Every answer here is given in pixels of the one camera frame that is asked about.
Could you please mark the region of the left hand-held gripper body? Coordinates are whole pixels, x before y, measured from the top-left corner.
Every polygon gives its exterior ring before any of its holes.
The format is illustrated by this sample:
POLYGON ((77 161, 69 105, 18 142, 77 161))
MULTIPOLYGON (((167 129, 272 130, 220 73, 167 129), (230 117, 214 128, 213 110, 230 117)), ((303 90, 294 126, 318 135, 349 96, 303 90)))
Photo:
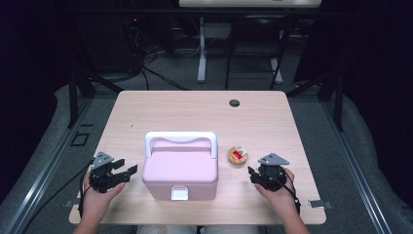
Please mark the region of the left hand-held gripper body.
POLYGON ((98 152, 91 164, 90 185, 99 192, 106 193, 108 189, 120 184, 120 174, 112 174, 114 158, 104 152, 98 152))

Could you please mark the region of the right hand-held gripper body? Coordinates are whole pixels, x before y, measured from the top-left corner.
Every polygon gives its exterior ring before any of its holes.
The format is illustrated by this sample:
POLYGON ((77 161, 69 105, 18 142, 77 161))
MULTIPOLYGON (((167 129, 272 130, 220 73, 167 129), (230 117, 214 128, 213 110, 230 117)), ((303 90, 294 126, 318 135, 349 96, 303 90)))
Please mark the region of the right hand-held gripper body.
POLYGON ((258 160, 257 182, 265 189, 277 191, 286 183, 286 175, 283 166, 289 162, 276 153, 270 153, 258 160))

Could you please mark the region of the black metal stool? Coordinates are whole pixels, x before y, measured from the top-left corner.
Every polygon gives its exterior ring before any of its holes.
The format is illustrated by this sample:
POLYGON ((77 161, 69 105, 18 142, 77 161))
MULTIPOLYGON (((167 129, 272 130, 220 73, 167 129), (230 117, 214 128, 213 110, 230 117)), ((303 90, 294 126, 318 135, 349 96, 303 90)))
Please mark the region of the black metal stool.
POLYGON ((270 72, 270 88, 279 84, 285 48, 296 24, 290 16, 246 16, 233 22, 225 51, 225 88, 232 73, 270 72))

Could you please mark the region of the white standing desk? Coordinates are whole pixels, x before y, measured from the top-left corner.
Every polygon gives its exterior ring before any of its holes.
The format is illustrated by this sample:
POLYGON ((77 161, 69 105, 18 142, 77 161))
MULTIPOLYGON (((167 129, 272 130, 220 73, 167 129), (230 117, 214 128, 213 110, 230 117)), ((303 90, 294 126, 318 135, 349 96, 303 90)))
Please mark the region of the white standing desk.
MULTIPOLYGON (((179 0, 179 7, 189 9, 317 9, 321 0, 179 0)), ((204 17, 200 17, 200 62, 198 82, 206 80, 207 52, 204 17)))

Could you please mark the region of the black frame post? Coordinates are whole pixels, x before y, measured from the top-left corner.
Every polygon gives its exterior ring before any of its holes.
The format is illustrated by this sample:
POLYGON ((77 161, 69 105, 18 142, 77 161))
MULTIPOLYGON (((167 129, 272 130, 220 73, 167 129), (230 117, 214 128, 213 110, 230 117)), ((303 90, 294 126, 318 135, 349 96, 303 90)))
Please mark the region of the black frame post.
POLYGON ((334 99, 334 123, 337 129, 342 132, 342 109, 343 109, 343 77, 338 74, 336 79, 336 90, 334 99))
POLYGON ((69 80, 69 106, 70 106, 70 118, 68 129, 71 129, 78 119, 78 99, 77 99, 77 79, 75 73, 71 74, 69 80))

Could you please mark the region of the aluminium floor rail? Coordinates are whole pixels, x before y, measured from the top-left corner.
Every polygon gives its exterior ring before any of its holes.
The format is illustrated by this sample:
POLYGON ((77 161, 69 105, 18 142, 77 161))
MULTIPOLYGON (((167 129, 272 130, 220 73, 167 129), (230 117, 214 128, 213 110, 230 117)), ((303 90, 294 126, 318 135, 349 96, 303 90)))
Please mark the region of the aluminium floor rail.
POLYGON ((94 99, 81 102, 80 117, 68 129, 63 105, 42 138, 16 186, 0 205, 0 234, 70 234, 68 217, 77 200, 80 172, 94 156, 98 122, 94 99))
POLYGON ((377 234, 394 234, 364 176, 364 173, 346 138, 345 133, 341 132, 335 124, 331 104, 329 102, 322 102, 320 105, 327 117, 328 123, 333 129, 333 132, 343 149, 346 165, 377 234))

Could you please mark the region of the person's left hand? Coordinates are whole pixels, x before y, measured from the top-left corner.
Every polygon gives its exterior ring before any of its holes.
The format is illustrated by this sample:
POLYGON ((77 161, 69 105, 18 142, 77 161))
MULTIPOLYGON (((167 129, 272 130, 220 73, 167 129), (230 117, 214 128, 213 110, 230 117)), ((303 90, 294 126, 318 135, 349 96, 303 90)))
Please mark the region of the person's left hand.
POLYGON ((121 182, 106 193, 99 193, 90 185, 90 173, 84 178, 85 195, 83 200, 83 214, 81 221, 86 224, 99 224, 104 218, 111 201, 124 189, 121 182))

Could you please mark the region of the pink storage box white handle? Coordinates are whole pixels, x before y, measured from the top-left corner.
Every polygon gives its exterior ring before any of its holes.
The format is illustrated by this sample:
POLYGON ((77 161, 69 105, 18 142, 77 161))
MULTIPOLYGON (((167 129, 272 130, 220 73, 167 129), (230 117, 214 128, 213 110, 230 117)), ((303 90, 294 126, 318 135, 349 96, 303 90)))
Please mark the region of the pink storage box white handle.
POLYGON ((213 200, 218 180, 218 143, 214 133, 146 134, 142 181, 155 199, 213 200))

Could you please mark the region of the dark equipment cabinet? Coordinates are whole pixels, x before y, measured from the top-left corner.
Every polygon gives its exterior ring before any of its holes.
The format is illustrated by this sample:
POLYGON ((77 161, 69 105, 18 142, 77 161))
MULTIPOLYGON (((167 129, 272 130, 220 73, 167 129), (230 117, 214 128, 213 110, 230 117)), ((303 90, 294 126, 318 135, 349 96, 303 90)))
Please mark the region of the dark equipment cabinet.
POLYGON ((116 16, 96 17, 94 23, 94 61, 102 72, 131 73, 135 61, 123 21, 116 16))

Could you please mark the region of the person's right hand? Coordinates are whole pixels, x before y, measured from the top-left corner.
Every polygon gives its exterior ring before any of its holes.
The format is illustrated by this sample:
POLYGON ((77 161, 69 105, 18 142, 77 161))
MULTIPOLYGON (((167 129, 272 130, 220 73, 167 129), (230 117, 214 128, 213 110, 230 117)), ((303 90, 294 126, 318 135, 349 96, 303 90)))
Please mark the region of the person's right hand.
POLYGON ((271 207, 282 223, 287 224, 288 222, 299 220, 300 215, 297 213, 293 195, 290 193, 290 191, 293 191, 292 182, 294 174, 289 169, 284 170, 286 172, 285 187, 280 188, 278 191, 269 191, 261 185, 255 184, 255 188, 270 202, 271 207))

